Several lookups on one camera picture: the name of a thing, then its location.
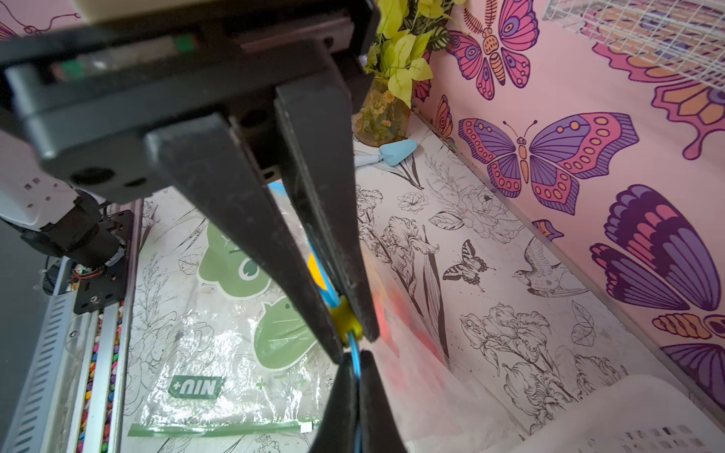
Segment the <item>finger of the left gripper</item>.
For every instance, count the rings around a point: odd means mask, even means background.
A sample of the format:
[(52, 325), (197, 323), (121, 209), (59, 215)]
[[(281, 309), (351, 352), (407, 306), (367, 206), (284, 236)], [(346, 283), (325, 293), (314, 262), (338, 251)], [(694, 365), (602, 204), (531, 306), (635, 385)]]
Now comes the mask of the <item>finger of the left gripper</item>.
[(379, 322), (359, 241), (347, 85), (330, 70), (307, 75), (277, 86), (275, 108), (287, 146), (285, 189), (319, 264), (374, 342)]

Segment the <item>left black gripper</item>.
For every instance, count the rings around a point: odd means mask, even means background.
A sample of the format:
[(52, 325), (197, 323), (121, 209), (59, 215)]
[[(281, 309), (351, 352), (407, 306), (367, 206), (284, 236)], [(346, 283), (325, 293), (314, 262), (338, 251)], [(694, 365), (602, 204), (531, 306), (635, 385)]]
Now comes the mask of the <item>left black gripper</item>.
[(277, 88), (332, 69), (360, 102), (356, 60), (378, 24), (372, 1), (219, 1), (4, 41), (1, 128), (45, 172), (112, 201), (163, 189), (157, 171), (272, 277), (341, 364), (262, 173), (274, 177), (287, 154)]

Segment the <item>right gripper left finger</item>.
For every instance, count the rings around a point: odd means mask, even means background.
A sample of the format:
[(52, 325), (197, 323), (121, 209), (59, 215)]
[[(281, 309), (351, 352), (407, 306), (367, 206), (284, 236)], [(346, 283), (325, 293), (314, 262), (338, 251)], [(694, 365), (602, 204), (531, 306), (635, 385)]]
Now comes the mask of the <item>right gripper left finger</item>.
[(309, 453), (353, 453), (357, 448), (359, 417), (358, 379), (350, 353), (337, 369), (324, 411)]

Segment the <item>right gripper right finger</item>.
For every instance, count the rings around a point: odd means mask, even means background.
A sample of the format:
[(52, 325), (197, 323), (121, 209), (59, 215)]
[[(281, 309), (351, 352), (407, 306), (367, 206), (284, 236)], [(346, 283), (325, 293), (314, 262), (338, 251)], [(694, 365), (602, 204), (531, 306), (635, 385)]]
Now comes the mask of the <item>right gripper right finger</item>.
[(362, 453), (406, 453), (371, 351), (361, 353), (359, 382)]

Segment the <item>green printed zip bag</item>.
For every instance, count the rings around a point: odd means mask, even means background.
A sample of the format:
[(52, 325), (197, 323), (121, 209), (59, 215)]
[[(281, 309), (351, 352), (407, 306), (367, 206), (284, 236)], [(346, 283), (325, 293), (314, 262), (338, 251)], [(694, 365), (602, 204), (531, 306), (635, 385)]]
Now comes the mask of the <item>green printed zip bag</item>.
[(307, 451), (336, 368), (283, 290), (174, 189), (142, 233), (122, 451)]

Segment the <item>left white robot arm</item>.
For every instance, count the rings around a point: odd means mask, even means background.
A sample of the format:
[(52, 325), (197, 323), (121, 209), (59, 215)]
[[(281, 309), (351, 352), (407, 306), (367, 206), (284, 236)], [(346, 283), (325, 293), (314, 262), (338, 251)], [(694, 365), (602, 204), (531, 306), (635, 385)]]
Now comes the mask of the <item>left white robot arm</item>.
[(351, 116), (372, 1), (79, 1), (84, 26), (1, 45), (1, 217), (92, 267), (117, 239), (96, 198), (174, 187), (281, 286), (334, 362), (336, 328), (270, 194), (281, 180), (362, 335), (379, 322), (358, 243)]

